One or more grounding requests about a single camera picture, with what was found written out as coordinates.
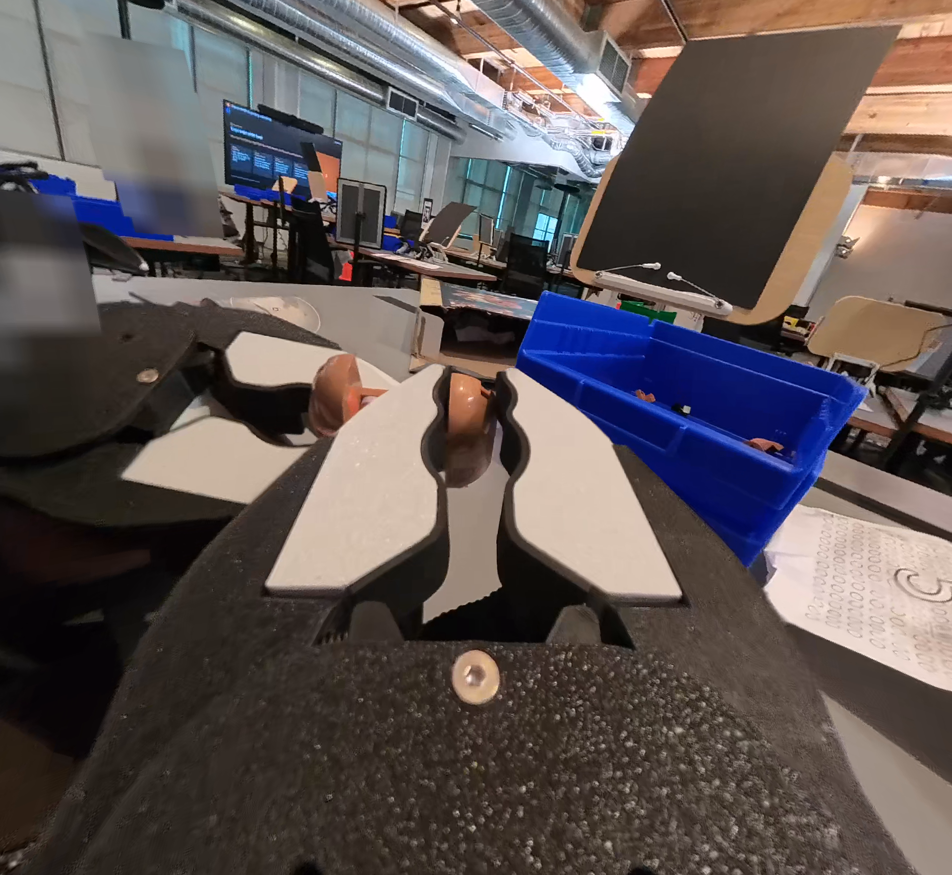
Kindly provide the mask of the small wooden divider panel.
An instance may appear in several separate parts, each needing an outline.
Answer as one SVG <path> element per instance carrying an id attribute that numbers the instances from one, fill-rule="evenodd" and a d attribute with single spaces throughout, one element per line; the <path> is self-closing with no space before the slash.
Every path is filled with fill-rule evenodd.
<path id="1" fill-rule="evenodd" d="M 934 350 L 950 326 L 942 313 L 860 296 L 840 298 L 818 321 L 806 349 L 824 360 L 851 357 L 878 369 L 900 371 Z"/>

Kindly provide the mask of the cardboard box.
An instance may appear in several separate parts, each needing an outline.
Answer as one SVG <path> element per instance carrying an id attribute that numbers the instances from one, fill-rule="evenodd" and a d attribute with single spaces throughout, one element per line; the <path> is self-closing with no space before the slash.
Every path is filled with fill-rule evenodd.
<path id="1" fill-rule="evenodd" d="M 538 302 L 423 278 L 410 370 L 440 363 L 483 379 L 513 368 Z"/>

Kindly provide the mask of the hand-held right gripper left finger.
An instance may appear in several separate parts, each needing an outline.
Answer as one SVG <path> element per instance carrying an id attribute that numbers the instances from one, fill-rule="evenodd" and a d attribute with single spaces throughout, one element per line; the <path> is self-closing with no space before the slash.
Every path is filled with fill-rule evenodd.
<path id="1" fill-rule="evenodd" d="M 430 365 L 342 426 L 268 574 L 268 594 L 356 595 L 446 530 L 441 455 L 429 442 L 444 436 L 448 376 Z"/>

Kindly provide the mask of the black framed grey screen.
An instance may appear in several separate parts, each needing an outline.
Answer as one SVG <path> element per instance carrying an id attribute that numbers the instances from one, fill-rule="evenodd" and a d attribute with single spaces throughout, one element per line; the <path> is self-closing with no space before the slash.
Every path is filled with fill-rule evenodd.
<path id="1" fill-rule="evenodd" d="M 339 178 L 336 212 L 336 239 L 339 243 L 380 250 L 386 212 L 385 185 Z"/>

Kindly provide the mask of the brown brick-built toy animal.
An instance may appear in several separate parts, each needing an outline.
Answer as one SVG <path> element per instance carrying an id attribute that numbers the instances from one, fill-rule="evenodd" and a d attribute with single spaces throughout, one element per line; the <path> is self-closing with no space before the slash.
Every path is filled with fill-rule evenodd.
<path id="1" fill-rule="evenodd" d="M 321 437 L 333 437 L 360 410 L 387 393 L 363 383 L 358 361 L 334 355 L 317 370 L 307 407 L 307 425 Z M 488 469 L 495 440 L 493 393 L 478 378 L 454 370 L 446 407 L 445 481 L 465 488 Z"/>

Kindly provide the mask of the blue plastic bin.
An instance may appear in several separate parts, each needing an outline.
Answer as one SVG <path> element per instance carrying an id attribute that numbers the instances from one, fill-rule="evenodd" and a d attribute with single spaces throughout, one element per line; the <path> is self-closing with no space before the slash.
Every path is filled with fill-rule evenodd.
<path id="1" fill-rule="evenodd" d="M 867 395 L 824 369 L 544 292 L 517 369 L 628 447 L 751 566 Z M 657 404 L 637 399 L 653 393 Z M 691 418 L 670 411 L 689 405 Z M 784 445 L 768 455 L 747 438 Z"/>

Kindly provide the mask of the black wood-edged divider panel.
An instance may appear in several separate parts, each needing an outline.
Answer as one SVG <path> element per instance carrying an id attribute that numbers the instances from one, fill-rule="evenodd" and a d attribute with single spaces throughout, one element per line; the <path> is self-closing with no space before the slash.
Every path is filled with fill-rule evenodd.
<path id="1" fill-rule="evenodd" d="M 897 35 L 876 25 L 689 41 L 601 178 L 573 275 L 589 286 L 596 270 L 660 262 L 734 306 L 716 319 L 778 317 L 850 190 L 835 149 Z"/>

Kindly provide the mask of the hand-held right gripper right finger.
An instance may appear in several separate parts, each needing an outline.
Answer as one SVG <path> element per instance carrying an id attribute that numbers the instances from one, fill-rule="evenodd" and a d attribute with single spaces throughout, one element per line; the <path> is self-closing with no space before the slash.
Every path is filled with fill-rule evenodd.
<path id="1" fill-rule="evenodd" d="M 677 604 L 683 591 L 612 441 L 525 372 L 498 376 L 514 545 L 584 595 Z"/>

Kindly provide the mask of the large dark wall screen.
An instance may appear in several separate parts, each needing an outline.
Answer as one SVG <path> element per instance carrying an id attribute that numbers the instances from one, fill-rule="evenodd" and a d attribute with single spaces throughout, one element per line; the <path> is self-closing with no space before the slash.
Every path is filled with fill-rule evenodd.
<path id="1" fill-rule="evenodd" d="M 341 175 L 342 142 L 316 125 L 280 112 L 261 112 L 222 101 L 224 182 L 256 199 L 275 199 L 278 182 L 294 196 L 335 198 Z"/>

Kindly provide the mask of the white printed paper sheet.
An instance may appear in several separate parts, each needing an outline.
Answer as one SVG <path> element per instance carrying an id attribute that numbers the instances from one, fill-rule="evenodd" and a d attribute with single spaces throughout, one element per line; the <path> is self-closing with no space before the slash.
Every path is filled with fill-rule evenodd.
<path id="1" fill-rule="evenodd" d="M 951 545 L 903 527 L 796 507 L 766 550 L 786 624 L 951 690 Z"/>

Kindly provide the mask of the clear plastic cup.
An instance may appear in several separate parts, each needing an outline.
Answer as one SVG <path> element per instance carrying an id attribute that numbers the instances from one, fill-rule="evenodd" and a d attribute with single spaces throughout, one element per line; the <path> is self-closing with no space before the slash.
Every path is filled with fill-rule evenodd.
<path id="1" fill-rule="evenodd" d="M 267 314 L 315 334 L 320 331 L 322 324 L 316 308 L 299 297 L 232 297 L 221 301 L 221 305 L 234 310 Z"/>

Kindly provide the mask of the pile of toy bricks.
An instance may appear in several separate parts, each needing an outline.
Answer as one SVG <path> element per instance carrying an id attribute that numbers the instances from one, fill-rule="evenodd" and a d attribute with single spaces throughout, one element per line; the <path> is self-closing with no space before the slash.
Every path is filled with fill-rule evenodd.
<path id="1" fill-rule="evenodd" d="M 656 396 L 653 393 L 644 392 L 640 388 L 636 389 L 633 392 L 633 395 L 640 401 L 648 403 L 648 404 L 655 405 L 658 402 L 656 399 Z M 670 411 L 678 416 L 681 416 L 682 418 L 690 419 L 692 417 L 691 407 L 689 405 L 675 404 L 670 407 Z M 784 445 L 777 440 L 770 440 L 767 438 L 760 438 L 760 437 L 747 438 L 747 439 L 740 439 L 738 437 L 738 439 L 742 440 L 746 446 L 754 448 L 768 455 L 779 455 L 784 452 Z"/>

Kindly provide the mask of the white metal frame rail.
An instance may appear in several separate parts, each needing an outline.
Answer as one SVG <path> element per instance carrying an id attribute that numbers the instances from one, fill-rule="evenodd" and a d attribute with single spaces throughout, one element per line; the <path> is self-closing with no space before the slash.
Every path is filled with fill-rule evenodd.
<path id="1" fill-rule="evenodd" d="M 727 299 L 686 280 L 674 271 L 665 271 L 660 262 L 640 262 L 596 270 L 589 286 L 715 318 L 726 318 L 734 311 L 734 306 Z"/>

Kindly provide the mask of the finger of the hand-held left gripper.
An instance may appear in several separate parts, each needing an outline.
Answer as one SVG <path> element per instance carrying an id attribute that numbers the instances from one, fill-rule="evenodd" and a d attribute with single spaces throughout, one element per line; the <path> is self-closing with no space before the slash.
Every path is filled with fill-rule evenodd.
<path id="1" fill-rule="evenodd" d="M 344 355 L 340 349 L 243 331 L 225 348 L 223 364 L 238 384 L 285 388 L 312 385 L 328 360 Z"/>
<path id="2" fill-rule="evenodd" d="M 124 481 L 248 504 L 309 449 L 261 438 L 242 423 L 198 418 L 148 442 L 121 474 Z"/>

